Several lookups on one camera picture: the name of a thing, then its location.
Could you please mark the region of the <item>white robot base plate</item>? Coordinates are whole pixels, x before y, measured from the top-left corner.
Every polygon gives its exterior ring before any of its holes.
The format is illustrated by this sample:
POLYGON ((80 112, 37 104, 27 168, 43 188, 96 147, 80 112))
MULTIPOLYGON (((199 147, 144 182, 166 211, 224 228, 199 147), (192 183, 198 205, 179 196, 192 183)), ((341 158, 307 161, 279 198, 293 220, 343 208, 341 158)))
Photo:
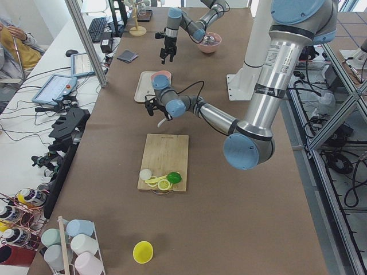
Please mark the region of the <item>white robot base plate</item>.
POLYGON ((251 67, 246 63, 236 74, 227 75, 227 90, 230 101, 249 101, 252 98, 255 84, 261 67, 251 67))

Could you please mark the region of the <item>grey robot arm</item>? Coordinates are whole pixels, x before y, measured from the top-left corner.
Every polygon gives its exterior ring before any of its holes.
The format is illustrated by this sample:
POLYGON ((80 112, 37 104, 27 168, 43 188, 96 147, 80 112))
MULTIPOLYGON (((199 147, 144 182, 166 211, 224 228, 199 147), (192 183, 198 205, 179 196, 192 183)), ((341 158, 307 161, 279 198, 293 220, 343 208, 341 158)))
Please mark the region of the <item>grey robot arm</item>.
POLYGON ((226 135, 224 155, 234 168, 248 170, 266 162, 275 151, 271 126, 301 52, 334 39, 337 13, 337 1, 259 2, 243 67, 228 80, 229 88, 251 93, 242 120, 201 96, 178 94, 162 73, 151 77, 153 106, 169 119, 193 112, 226 135))
POLYGON ((177 37, 179 28, 187 32, 191 40, 195 43, 203 41, 207 28, 225 13, 230 11, 227 1, 201 1, 209 11, 199 20, 192 20, 181 8, 170 7, 167 14, 167 22, 162 32, 155 34, 156 39, 164 39, 164 47, 161 48, 159 57, 161 63, 165 64, 166 58, 172 62, 177 54, 177 37))

